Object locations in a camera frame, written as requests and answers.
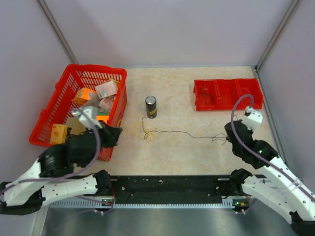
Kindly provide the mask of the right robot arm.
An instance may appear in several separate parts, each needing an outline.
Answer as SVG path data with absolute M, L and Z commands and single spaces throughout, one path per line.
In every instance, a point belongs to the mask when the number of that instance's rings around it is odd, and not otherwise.
M 257 200 L 279 214 L 298 236 L 315 234 L 315 194 L 288 168 L 266 141 L 252 138 L 243 120 L 224 126 L 232 152 L 264 175 L 263 180 L 245 169 L 234 170 L 230 190 Z

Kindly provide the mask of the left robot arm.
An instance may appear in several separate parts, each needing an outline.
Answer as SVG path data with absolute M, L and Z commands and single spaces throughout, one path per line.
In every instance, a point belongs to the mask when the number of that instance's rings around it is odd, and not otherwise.
M 47 148 L 18 179 L 1 183 L 1 214 L 27 215 L 59 200 L 108 194 L 112 182 L 105 170 L 83 176 L 74 168 L 86 170 L 101 150 L 117 145 L 122 131 L 105 123 Z

